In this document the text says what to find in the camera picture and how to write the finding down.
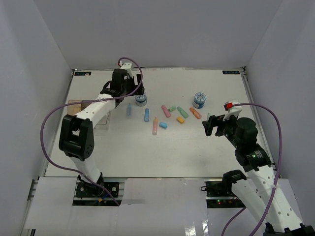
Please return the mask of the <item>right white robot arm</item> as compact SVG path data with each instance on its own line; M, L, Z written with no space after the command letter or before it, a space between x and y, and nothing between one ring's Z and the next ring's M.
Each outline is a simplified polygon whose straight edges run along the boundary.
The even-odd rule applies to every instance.
M275 184L276 175L271 160L257 143L258 130L250 118L210 116L203 121L206 136L224 136L235 147L235 156L243 170L223 175L222 189L228 196L236 195L250 211L265 236L313 236L312 226L306 226L297 216L283 191Z

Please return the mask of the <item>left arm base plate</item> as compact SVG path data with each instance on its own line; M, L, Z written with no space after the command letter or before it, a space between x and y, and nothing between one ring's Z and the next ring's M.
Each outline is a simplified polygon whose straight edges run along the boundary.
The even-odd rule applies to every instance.
M111 193L113 197L119 196L119 182L103 182L103 186ZM90 183L77 182L75 197L76 198L103 198L104 196L110 197L108 193L100 187Z

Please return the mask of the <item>blue highlighter pen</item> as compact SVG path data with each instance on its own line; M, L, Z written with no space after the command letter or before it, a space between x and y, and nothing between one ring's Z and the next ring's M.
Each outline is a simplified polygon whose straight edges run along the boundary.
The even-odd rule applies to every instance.
M126 108L126 117L127 118L131 117L131 113L132 113L132 105L129 103Z

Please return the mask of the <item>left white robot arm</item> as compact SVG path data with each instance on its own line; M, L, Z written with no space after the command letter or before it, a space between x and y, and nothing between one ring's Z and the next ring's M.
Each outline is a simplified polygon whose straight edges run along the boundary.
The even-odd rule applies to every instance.
M114 69L112 80L101 90L96 102L85 109L66 115L62 120L59 149L74 162L81 180L88 182L87 190L93 196L103 193L104 184L100 181L101 171L96 167L92 152L95 147L94 128L126 95L143 95L144 87L135 84L131 69Z

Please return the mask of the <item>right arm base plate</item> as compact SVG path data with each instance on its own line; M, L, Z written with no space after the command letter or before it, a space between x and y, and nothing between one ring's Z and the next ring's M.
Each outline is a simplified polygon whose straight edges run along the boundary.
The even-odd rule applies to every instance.
M206 193L207 208L243 208L245 205L233 193L229 193L222 181L206 181L200 190Z

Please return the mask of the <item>blue correction tape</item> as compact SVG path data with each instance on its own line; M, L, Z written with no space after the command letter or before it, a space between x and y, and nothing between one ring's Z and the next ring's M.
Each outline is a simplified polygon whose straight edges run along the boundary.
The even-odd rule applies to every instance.
M145 121L145 122L149 122L149 121L150 121L150 110L149 110L149 108L146 108L146 109L145 109L144 121Z

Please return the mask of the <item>green correction tape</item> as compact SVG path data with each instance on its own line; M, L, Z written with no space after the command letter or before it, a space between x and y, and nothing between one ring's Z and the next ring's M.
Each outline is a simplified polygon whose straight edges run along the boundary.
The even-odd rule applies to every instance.
M188 113L180 106L176 108L183 118L188 118Z

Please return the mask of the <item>blue cleaning gel jar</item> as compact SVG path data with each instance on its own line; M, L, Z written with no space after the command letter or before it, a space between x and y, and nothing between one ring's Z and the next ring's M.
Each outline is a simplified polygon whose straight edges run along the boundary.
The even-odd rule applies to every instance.
M147 104L147 95L144 92L142 95L136 95L135 96L135 102L136 105L139 107L143 107Z
M193 106L197 109L201 109L204 107L206 101L206 95L202 92L198 92L194 95L193 98Z

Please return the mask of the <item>orange correction tape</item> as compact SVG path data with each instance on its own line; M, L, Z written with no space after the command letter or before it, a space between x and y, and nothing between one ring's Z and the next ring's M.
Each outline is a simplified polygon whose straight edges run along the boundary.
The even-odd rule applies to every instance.
M189 108L190 112L197 118L197 119L201 119L202 115L193 107Z

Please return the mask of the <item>pink correction tape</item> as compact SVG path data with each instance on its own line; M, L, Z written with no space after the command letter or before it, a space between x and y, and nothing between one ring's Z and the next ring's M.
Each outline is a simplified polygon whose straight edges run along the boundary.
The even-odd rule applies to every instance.
M161 109L162 109L164 115L165 115L167 118L171 117L171 113L170 113L170 111L167 109L166 106L162 105L162 106L161 106Z

